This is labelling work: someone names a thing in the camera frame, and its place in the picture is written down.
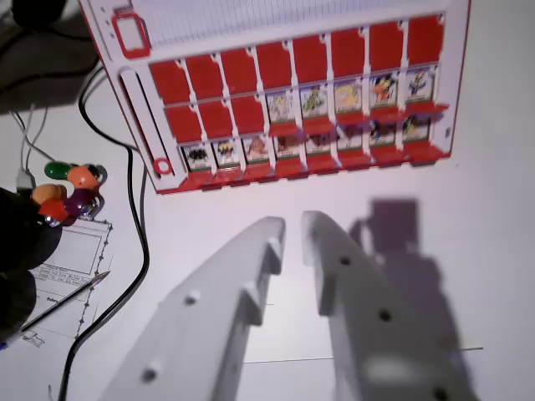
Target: black cable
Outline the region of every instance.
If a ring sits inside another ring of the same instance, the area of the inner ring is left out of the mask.
[[[18,43],[20,40],[26,38],[27,36],[30,36],[31,34],[32,34],[32,31],[26,28],[18,31],[7,41],[2,43],[2,46],[0,46],[0,57],[2,57],[5,53],[7,53],[8,50],[13,47],[13,45]]]
[[[137,231],[137,234],[140,238],[141,248],[143,250],[143,264],[141,265],[141,269],[135,280],[128,286],[128,288],[121,294],[115,302],[108,307],[94,322],[89,326],[76,340],[74,340],[73,345],[71,346],[69,350],[69,354],[67,355],[67,360],[65,362],[64,366],[64,375],[61,380],[61,387],[59,389],[59,401],[64,401],[67,398],[67,389],[69,385],[69,375],[70,375],[70,369],[72,367],[74,356],[78,352],[79,348],[82,346],[82,344],[99,328],[101,328],[106,322],[108,322],[124,305],[128,302],[130,297],[134,294],[134,292],[137,290],[137,288],[140,286],[140,284],[145,279],[145,276],[149,270],[149,263],[150,263],[150,255],[149,255],[149,245],[147,243],[147,238],[145,234],[145,230],[143,229],[143,226],[140,223],[140,218],[137,215],[137,211],[135,208],[135,202],[134,202],[134,194],[132,190],[132,165],[133,165],[133,146],[125,144],[123,142],[120,142],[116,140],[115,138],[110,137],[105,132],[100,130],[94,123],[91,121],[89,116],[87,115],[87,112],[85,110],[85,94],[87,93],[88,87],[93,83],[95,77],[98,75],[98,73],[102,71],[102,68],[97,69],[93,75],[89,78],[86,85],[84,86],[84,89],[82,90],[82,93],[80,94],[79,100],[78,100],[78,107],[79,111],[82,114],[82,117],[84,118],[85,122],[93,129],[94,132],[96,132],[98,135],[102,136],[103,138],[107,139],[108,141],[112,142],[115,145],[121,146],[126,150],[126,153],[128,155],[128,166],[127,166],[127,188],[128,188],[128,202],[130,203],[130,210],[132,212],[132,218],[134,219],[135,229]]]
[[[5,94],[10,90],[13,90],[19,86],[27,84],[32,81],[37,81],[39,79],[63,79],[63,78],[77,78],[83,77],[93,71],[94,67],[99,63],[100,59],[97,59],[89,66],[83,69],[78,69],[75,71],[62,71],[62,72],[52,72],[52,73],[39,73],[39,74],[30,74],[25,77],[15,79],[11,83],[4,85],[0,88],[0,94]]]
[[[18,111],[13,111],[13,114],[15,114],[15,117],[17,118],[18,122],[20,123],[20,126],[23,129],[23,131],[25,131],[26,130],[26,124],[24,123],[23,118],[20,116]]]
[[[51,33],[52,35],[56,35],[60,38],[75,40],[77,42],[93,42],[93,38],[91,38],[90,36],[72,35],[70,33],[61,32],[58,29],[52,27],[40,28],[38,32]]]

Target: paper sheet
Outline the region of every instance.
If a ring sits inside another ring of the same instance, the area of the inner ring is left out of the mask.
[[[152,47],[425,0],[132,0]]]
[[[37,300],[28,320],[95,274],[110,269],[111,230],[108,222],[80,219],[63,228],[54,253],[31,271]],[[48,386],[57,395],[67,352],[74,339],[94,321],[98,304],[98,287],[88,289],[1,351],[2,400],[48,399]]]

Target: white cable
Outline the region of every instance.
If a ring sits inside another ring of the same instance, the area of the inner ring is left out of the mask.
[[[21,144],[21,150],[20,150],[20,161],[21,161],[21,170],[25,170],[24,169],[24,157],[23,157],[23,147],[24,147],[24,142],[26,142],[26,144],[32,148],[33,150],[35,150],[36,152],[38,152],[42,157],[50,160],[50,161],[55,161],[54,157],[52,157],[51,155],[49,155],[48,153],[46,153],[44,150],[41,150],[39,149],[39,147],[37,147],[35,144],[33,144],[32,142],[30,142],[30,140],[28,139],[28,130],[29,130],[29,125],[32,121],[32,116],[33,116],[33,109],[34,109],[35,105],[32,104],[30,106],[30,115],[28,117],[28,123],[26,124],[26,129],[24,129],[22,127],[22,125],[20,124],[20,121],[17,119],[17,116],[13,113],[13,112],[9,112],[10,115],[13,117],[13,119],[17,122],[17,125],[18,127],[20,128],[20,132],[21,134],[23,134],[23,142]]]

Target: hole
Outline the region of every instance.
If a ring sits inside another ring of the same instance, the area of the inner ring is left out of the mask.
[[[187,307],[190,307],[191,305],[195,305],[199,301],[199,294],[192,292],[184,297],[184,305]]]
[[[158,376],[158,373],[153,368],[147,368],[141,374],[141,381],[143,383],[150,383],[156,379],[156,376]]]
[[[381,319],[383,322],[390,322],[392,320],[392,315],[388,310],[381,309],[379,311],[379,319]]]
[[[442,387],[435,387],[433,389],[433,396],[437,401],[447,401],[449,399],[448,392]]]

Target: printed diagram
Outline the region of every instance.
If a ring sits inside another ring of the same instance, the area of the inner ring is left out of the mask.
[[[304,119],[327,115],[327,90],[319,85],[301,89],[301,112]]]
[[[406,103],[432,100],[435,87],[435,73],[431,69],[408,71],[406,75]]]
[[[211,145],[216,154],[217,167],[228,168],[240,165],[240,159],[234,146],[234,140],[219,140],[213,142]]]
[[[41,346],[44,344],[44,340],[37,337],[37,333],[33,332],[32,330],[28,330],[24,333],[23,340],[28,341],[30,344],[36,346],[37,348],[41,348]]]
[[[190,172],[210,169],[208,153],[203,144],[182,147],[182,155]]]
[[[299,140],[296,136],[279,136],[273,138],[273,142],[278,160],[299,157]]]
[[[395,124],[374,123],[374,128],[369,133],[369,146],[393,145],[394,142]]]
[[[362,129],[355,125],[348,125],[344,128],[344,134],[338,134],[336,145],[339,151],[362,148]]]
[[[411,115],[403,123],[403,141],[427,140],[430,126],[431,119],[418,119],[415,115]]]
[[[245,159],[248,164],[269,162],[268,146],[263,135],[242,139]]]
[[[392,74],[369,79],[369,106],[371,109],[395,106],[397,95],[398,82]]]
[[[318,155],[330,153],[331,140],[328,134],[325,135],[312,135],[307,139],[305,144],[307,155]]]
[[[295,120],[293,112],[292,91],[277,92],[266,95],[269,120],[272,123],[283,123]]]
[[[362,87],[354,79],[334,84],[336,113],[350,113],[362,109]]]

